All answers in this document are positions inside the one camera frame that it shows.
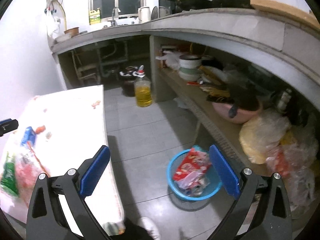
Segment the wooden cutting board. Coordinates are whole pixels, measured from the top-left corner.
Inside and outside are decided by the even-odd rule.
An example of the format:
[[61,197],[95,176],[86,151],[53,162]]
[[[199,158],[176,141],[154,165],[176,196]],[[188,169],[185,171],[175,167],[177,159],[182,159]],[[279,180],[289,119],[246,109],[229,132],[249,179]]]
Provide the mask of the wooden cutting board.
[[285,16],[294,21],[319,29],[319,22],[317,18],[313,14],[302,11],[297,7],[274,0],[250,0],[250,5],[256,10]]

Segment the white sneaker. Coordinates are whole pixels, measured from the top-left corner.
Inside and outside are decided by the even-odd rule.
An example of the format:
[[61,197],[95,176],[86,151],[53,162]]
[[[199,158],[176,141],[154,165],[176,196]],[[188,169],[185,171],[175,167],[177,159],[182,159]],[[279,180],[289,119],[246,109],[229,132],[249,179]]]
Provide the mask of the white sneaker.
[[156,224],[148,217],[140,217],[138,220],[138,225],[143,228],[149,237],[154,240],[160,240],[161,235],[160,231],[157,228]]

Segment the white plastic bag on shelf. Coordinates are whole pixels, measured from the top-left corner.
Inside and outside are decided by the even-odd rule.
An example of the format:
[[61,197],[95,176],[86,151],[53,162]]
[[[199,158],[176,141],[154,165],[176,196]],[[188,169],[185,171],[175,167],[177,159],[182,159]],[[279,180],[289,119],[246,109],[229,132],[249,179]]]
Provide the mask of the white plastic bag on shelf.
[[156,56],[155,59],[161,61],[161,68],[170,68],[172,70],[178,70],[180,68],[180,56],[183,53],[179,51],[163,51],[162,56]]

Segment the blue white carton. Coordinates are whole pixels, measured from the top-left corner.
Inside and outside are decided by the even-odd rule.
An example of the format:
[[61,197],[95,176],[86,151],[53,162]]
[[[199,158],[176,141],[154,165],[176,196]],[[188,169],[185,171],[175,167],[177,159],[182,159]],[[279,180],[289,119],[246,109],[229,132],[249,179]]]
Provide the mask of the blue white carton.
[[33,128],[31,126],[27,127],[23,138],[21,140],[21,146],[31,146],[33,147],[35,145],[35,141],[36,141],[36,133],[33,130]]

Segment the green white snack packet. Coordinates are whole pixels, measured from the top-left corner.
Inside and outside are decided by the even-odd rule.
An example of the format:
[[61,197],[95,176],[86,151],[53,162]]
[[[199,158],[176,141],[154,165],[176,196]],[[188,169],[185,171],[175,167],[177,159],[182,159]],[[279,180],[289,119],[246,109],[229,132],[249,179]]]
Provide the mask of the green white snack packet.
[[15,156],[7,153],[1,177],[1,189],[12,197],[19,197],[15,175]]

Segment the stacked white green bowls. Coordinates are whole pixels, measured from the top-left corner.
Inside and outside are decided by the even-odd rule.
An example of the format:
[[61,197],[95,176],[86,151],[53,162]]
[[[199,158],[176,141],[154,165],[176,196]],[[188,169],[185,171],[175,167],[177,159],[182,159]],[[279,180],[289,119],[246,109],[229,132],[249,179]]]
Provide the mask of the stacked white green bowls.
[[178,75],[180,78],[191,82],[195,82],[200,78],[199,67],[202,63],[201,57],[197,55],[181,55],[178,62]]

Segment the red snack bag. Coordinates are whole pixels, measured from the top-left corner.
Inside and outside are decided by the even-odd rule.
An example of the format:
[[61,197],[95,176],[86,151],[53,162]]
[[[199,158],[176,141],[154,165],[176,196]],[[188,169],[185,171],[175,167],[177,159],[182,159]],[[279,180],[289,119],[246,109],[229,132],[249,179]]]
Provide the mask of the red snack bag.
[[194,171],[203,175],[208,171],[210,166],[209,154],[194,146],[187,152],[185,157],[183,157],[178,167],[175,168],[175,173],[172,178],[174,181],[180,181]]

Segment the pink plastic basin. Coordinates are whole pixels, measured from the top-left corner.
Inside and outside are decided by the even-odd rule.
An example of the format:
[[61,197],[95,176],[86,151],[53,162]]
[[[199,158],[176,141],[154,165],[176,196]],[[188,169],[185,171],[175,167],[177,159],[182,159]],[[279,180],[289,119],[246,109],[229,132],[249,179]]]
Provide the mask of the pink plastic basin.
[[255,111],[238,108],[236,111],[230,112],[233,105],[227,103],[212,102],[212,106],[220,117],[234,124],[244,124],[257,116],[263,110],[263,105],[260,101],[259,106]]

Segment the cooking oil bottle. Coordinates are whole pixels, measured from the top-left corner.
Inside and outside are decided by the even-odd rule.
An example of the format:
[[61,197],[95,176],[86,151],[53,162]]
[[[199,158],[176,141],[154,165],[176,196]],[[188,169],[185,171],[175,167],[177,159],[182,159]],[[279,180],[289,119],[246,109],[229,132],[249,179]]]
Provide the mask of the cooking oil bottle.
[[152,104],[151,81],[145,74],[144,66],[141,65],[133,74],[136,78],[134,82],[136,104],[138,107],[149,107]]

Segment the yellow green detergent jug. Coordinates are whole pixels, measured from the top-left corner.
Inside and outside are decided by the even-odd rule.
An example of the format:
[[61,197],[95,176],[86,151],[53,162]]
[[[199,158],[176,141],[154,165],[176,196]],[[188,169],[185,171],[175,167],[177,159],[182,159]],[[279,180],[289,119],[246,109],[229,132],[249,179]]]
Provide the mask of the yellow green detergent jug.
[[97,8],[96,10],[90,10],[89,11],[89,24],[97,24],[101,22],[101,13],[100,8]]

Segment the yellow plastic bag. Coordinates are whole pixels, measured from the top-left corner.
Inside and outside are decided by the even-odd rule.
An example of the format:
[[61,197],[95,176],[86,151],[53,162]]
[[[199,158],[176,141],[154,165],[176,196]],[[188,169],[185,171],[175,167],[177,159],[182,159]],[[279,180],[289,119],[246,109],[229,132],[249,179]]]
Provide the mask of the yellow plastic bag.
[[264,164],[267,153],[279,144],[290,127],[288,117],[272,108],[263,110],[244,123],[239,133],[239,141],[249,161],[253,164]]

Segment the blue plastic trash basket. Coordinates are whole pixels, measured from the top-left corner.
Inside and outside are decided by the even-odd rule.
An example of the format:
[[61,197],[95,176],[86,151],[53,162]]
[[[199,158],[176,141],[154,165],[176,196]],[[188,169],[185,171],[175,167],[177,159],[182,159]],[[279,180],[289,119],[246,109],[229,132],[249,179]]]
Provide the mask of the blue plastic trash basket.
[[[200,146],[194,146],[199,150],[202,150],[203,152],[207,152]],[[167,182],[169,188],[181,200],[201,201],[209,199],[213,195],[215,195],[222,187],[222,181],[217,175],[217,172],[212,163],[208,171],[203,175],[200,175],[200,173],[194,171],[180,181],[174,181],[172,178],[175,173],[175,168],[178,167],[179,163],[182,161],[183,157],[185,157],[190,149],[176,154],[169,162],[169,165],[167,167]]]

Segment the white electric kettle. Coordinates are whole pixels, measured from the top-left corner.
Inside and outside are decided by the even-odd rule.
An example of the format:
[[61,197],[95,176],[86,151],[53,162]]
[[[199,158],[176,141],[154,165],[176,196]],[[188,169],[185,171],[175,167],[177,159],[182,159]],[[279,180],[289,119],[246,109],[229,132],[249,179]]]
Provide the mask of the white electric kettle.
[[149,7],[140,7],[138,9],[138,18],[140,23],[151,21],[151,11]]

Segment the clear red plastic bag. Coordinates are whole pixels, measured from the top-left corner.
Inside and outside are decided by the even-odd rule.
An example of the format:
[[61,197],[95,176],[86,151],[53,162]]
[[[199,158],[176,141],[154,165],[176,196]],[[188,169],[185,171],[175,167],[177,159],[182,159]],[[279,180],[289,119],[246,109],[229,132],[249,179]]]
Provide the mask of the clear red plastic bag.
[[268,170],[281,175],[294,209],[309,206],[315,198],[315,175],[311,165],[318,150],[318,140],[313,132],[306,128],[291,128],[266,154]]

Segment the black wok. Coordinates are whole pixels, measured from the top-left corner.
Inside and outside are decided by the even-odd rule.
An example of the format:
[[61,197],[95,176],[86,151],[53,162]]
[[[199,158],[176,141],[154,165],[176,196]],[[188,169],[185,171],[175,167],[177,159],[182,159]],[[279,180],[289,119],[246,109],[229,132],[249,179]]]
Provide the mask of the black wok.
[[176,6],[181,10],[201,10],[209,9],[213,7],[213,3],[210,0],[166,0],[175,2]]

